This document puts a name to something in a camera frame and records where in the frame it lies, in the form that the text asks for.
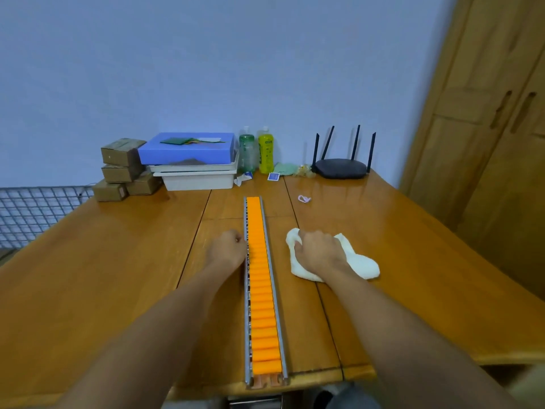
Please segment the router antenna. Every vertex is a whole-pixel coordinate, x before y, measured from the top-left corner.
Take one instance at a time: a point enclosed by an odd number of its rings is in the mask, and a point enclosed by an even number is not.
[[[352,160],[356,156],[356,147],[358,146],[358,136],[360,136],[360,125],[358,125],[358,130],[356,131],[356,140],[354,141],[354,149],[352,149]]]
[[[316,144],[314,145],[314,158],[312,158],[311,171],[315,171],[316,166],[316,154],[318,153],[318,142],[320,141],[320,135],[316,134]]]
[[[324,153],[322,154],[322,159],[325,158],[325,153],[328,151],[329,141],[331,140],[331,135],[333,134],[334,129],[335,129],[335,125],[331,126],[331,130],[329,131],[328,141],[325,143],[325,148],[324,148]]]
[[[369,161],[367,162],[367,173],[371,172],[371,159],[373,158],[373,148],[374,148],[374,137],[377,136],[377,133],[373,133],[371,137],[371,149],[369,149]]]

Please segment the wire mesh panel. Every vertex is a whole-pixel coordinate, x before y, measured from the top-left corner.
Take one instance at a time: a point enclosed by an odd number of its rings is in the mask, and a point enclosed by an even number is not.
[[[92,196],[89,185],[0,188],[0,247],[24,247]]]

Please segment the stacked cardboard boxes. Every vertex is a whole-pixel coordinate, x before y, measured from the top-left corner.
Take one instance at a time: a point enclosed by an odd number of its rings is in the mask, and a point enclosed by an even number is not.
[[[123,138],[101,148],[104,179],[93,186],[101,202],[122,201],[129,195],[151,195],[162,180],[140,162],[138,148],[146,141]]]

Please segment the wooden wardrobe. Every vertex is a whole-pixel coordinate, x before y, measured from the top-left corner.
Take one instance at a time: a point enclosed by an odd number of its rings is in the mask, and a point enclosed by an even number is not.
[[[545,0],[458,0],[400,190],[545,299]]]

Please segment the wooden table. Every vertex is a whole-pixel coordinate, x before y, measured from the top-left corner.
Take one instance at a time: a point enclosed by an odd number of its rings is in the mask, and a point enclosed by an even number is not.
[[[0,268],[0,407],[47,405],[153,303],[184,284],[242,199],[263,197],[289,388],[371,375],[336,296],[290,273],[293,227],[342,232],[380,266],[373,283],[480,364],[545,361],[545,303],[468,248],[378,175],[354,181],[257,175],[230,190],[91,199]],[[298,195],[310,196],[303,204]],[[214,299],[173,399],[245,395],[242,277]]]

